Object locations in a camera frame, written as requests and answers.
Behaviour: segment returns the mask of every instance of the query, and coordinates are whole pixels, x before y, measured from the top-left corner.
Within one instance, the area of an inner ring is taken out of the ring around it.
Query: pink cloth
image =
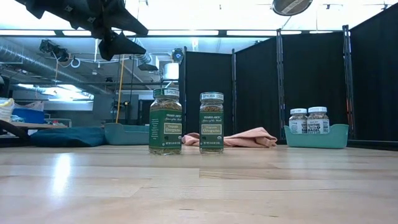
[[[198,133],[190,133],[182,138],[186,146],[199,146]],[[254,128],[249,131],[224,137],[226,147],[272,147],[276,146],[277,138],[270,135],[264,128]]]

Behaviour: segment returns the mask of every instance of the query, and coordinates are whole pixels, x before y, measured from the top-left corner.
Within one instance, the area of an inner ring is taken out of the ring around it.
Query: glass jar
[[[181,154],[182,107],[180,92],[173,88],[154,90],[155,101],[150,106],[149,152],[151,154]]]
[[[222,153],[224,150],[224,94],[200,94],[200,152]]]
[[[329,117],[326,115],[327,112],[328,109],[324,106],[316,106],[308,109],[307,133],[329,133]]]
[[[289,128],[293,134],[307,133],[307,109],[296,108],[291,109],[289,118]]]

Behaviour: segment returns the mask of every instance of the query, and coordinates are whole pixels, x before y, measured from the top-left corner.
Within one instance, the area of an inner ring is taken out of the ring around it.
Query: teal tray
[[[288,126],[284,128],[289,147],[342,149],[347,146],[347,124],[332,125],[328,134],[293,134]]]
[[[111,145],[145,145],[149,143],[149,126],[104,124],[106,142]]]

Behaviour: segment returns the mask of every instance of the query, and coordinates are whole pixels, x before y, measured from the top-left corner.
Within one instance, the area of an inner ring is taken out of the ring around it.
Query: jar lid
[[[224,94],[217,92],[200,93],[200,100],[222,100],[224,101]]]
[[[180,96],[180,92],[174,88],[157,88],[154,90],[154,98],[157,96]]]
[[[298,114],[298,113],[307,113],[307,109],[304,108],[296,108],[296,109],[291,109],[290,114]]]
[[[314,106],[312,108],[308,109],[309,113],[314,113],[314,112],[328,112],[328,109],[324,106]]]

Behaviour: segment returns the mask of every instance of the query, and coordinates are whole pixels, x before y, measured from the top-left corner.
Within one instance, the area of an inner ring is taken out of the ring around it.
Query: black partition
[[[276,38],[236,52],[237,132],[263,127],[279,138]]]
[[[343,33],[283,35],[285,121],[290,110],[326,106],[330,124],[348,124]]]
[[[398,4],[351,29],[356,137],[398,141]]]
[[[199,133],[200,93],[217,91],[224,94],[224,134],[232,135],[231,56],[202,52],[185,54],[185,133]]]

